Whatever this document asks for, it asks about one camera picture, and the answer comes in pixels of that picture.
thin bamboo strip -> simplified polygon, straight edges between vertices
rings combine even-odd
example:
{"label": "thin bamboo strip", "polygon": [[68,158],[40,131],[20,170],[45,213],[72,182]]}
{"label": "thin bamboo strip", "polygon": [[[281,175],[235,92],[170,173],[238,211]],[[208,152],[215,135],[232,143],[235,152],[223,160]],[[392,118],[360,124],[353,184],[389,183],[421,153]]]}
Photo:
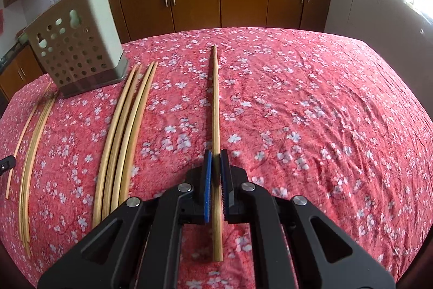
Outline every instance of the thin bamboo strip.
{"label": "thin bamboo strip", "polygon": [[92,227],[96,227],[101,222],[101,208],[102,208],[102,197],[104,190],[104,183],[107,173],[108,158],[110,157],[111,146],[113,145],[114,133],[116,132],[119,117],[124,107],[126,95],[128,94],[131,82],[134,77],[138,65],[134,65],[129,73],[128,79],[126,80],[125,86],[120,94],[119,100],[116,105],[113,117],[111,118],[110,128],[107,133],[107,139],[105,140],[104,151],[102,152],[101,163],[99,165],[98,180],[96,183],[95,200],[93,206],[93,220]]}

basket hole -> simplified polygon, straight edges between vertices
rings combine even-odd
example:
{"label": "basket hole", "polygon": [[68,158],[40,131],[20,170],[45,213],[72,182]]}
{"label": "basket hole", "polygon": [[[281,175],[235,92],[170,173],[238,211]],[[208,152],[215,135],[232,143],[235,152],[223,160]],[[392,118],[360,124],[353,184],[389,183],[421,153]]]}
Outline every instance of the basket hole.
{"label": "basket hole", "polygon": [[70,18],[70,21],[69,21],[70,27],[72,27],[73,29],[76,29],[80,26],[81,19],[80,19],[80,16],[78,14],[78,11],[76,11],[75,9],[72,9],[69,12],[69,18]]}
{"label": "basket hole", "polygon": [[47,46],[47,40],[44,39],[44,37],[40,33],[36,35],[36,38],[38,40],[40,48],[45,48]]}

bed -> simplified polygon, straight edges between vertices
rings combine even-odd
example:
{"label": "bed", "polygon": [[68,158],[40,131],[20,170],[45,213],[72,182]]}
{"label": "bed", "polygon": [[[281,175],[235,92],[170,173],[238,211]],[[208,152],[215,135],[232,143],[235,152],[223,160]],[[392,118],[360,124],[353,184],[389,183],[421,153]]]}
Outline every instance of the bed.
{"label": "bed", "polygon": [[[221,148],[272,194],[302,194],[397,281],[432,225],[433,123],[412,92],[361,41],[269,28],[223,28],[124,45],[130,63],[159,61],[135,152],[130,194],[161,195],[201,163],[211,144],[211,46],[219,53]],[[14,152],[34,103],[55,86],[40,77],[0,121],[0,156]],[[0,240],[36,286],[41,274],[91,229],[100,157],[124,83],[57,98],[33,169],[28,258],[17,205],[24,135],[5,200]],[[211,233],[186,226],[179,288],[254,288],[247,226],[224,226],[224,262],[211,263]]]}

bamboo stick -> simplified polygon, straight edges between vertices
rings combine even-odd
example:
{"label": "bamboo stick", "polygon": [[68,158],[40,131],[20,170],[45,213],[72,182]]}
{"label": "bamboo stick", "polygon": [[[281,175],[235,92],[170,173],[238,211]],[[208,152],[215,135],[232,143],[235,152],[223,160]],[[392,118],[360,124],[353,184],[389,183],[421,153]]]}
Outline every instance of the bamboo stick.
{"label": "bamboo stick", "polygon": [[146,82],[144,93],[139,101],[137,113],[135,115],[132,126],[131,136],[129,138],[128,147],[126,149],[125,165],[123,166],[122,181],[120,183],[120,193],[118,205],[126,201],[129,195],[129,183],[131,181],[131,168],[134,162],[134,155],[137,146],[138,135],[140,132],[141,123],[143,120],[144,110],[146,108],[147,98],[149,97],[150,88],[152,86],[153,77],[158,66],[158,62],[153,65],[150,76]]}
{"label": "bamboo stick", "polygon": [[40,116],[40,123],[38,124],[38,130],[33,132],[33,135],[36,134],[33,146],[30,146],[28,156],[29,159],[25,165],[25,179],[23,185],[22,192],[22,221],[23,221],[23,237],[29,243],[30,242],[30,230],[29,230],[29,193],[30,193],[30,181],[32,178],[33,164],[35,163],[35,157],[38,150],[39,142],[44,131],[45,124],[47,122],[48,116],[51,112],[51,108],[53,107],[57,95],[54,95],[47,103],[45,104],[45,108],[43,113]]}
{"label": "bamboo stick", "polygon": [[107,133],[107,139],[105,140],[105,146],[104,146],[104,151],[102,152],[101,163],[99,165],[98,180],[96,183],[96,190],[95,190],[95,200],[93,206],[93,219],[92,219],[93,228],[96,227],[101,222],[101,207],[103,201],[104,183],[106,180],[107,164],[110,157],[110,151],[112,149],[111,147],[113,145],[114,133],[116,132],[117,124],[119,122],[119,117],[124,107],[126,95],[128,94],[129,88],[131,87],[131,82],[133,80],[134,73],[136,72],[137,67],[138,67],[137,64],[134,65],[133,68],[131,69],[131,72],[129,73],[128,79],[126,80],[125,86],[117,102],[116,109],[114,110],[114,114],[111,119],[110,128]]}
{"label": "bamboo stick", "polygon": [[218,56],[217,46],[212,47],[214,57],[213,69],[213,95],[212,95],[212,170],[211,205],[212,205],[212,243],[213,260],[222,262],[222,199],[221,178],[219,175],[219,157],[221,147],[219,143],[219,87],[218,87]]}
{"label": "bamboo stick", "polygon": [[142,65],[140,64],[137,73],[134,77],[131,89],[128,92],[128,97],[125,101],[125,105],[123,106],[122,114],[120,116],[119,124],[117,126],[116,134],[114,136],[113,146],[111,148],[111,153],[110,153],[110,159],[108,161],[107,177],[105,180],[105,187],[103,191],[104,195],[103,195],[103,202],[102,202],[102,219],[105,219],[110,214],[111,194],[113,191],[114,172],[116,170],[117,157],[119,155],[120,143],[122,141],[123,132],[125,131],[125,125],[128,119],[129,110],[131,108],[131,103],[134,97],[135,89],[139,81],[141,68]]}
{"label": "bamboo stick", "polygon": [[117,159],[116,175],[114,177],[114,183],[113,183],[113,192],[111,195],[111,212],[113,212],[119,205],[122,172],[123,172],[123,167],[125,165],[126,151],[128,148],[129,138],[131,137],[131,130],[133,127],[135,116],[137,114],[140,99],[143,95],[144,88],[146,86],[147,80],[149,79],[150,72],[152,71],[153,65],[154,62],[151,62],[149,67],[147,68],[143,80],[141,81],[140,88],[137,92],[137,96],[135,98],[134,105],[131,109],[131,112],[129,113],[128,123],[126,125],[125,132],[123,134],[122,146],[120,147],[120,152]]}
{"label": "bamboo stick", "polygon": [[[46,94],[46,92],[47,92],[47,90],[49,89],[50,86],[51,86],[51,83],[48,83],[48,86],[47,86],[47,88],[44,90],[44,93],[42,94],[42,97],[45,96],[45,94]],[[34,104],[34,106],[33,106],[33,108],[32,108],[32,111],[30,112],[29,118],[27,118],[27,121],[26,121],[26,123],[25,123],[25,125],[24,125],[24,127],[23,127],[23,129],[22,129],[22,131],[21,131],[21,135],[20,135],[19,138],[18,138],[17,147],[15,148],[15,151],[14,151],[14,157],[15,157],[15,158],[16,158],[17,155],[18,155],[18,150],[19,150],[19,148],[21,147],[22,139],[23,139],[23,137],[24,137],[25,132],[27,131],[27,128],[29,127],[30,121],[32,120],[33,115],[35,114],[36,109],[38,108],[38,105],[39,105],[39,100]],[[14,168],[12,168],[12,169],[9,171],[9,175],[8,175],[8,177],[7,177],[7,185],[6,185],[6,199],[9,199],[10,182],[11,182],[11,180],[12,180],[12,175],[13,175],[13,173],[14,173]]]}

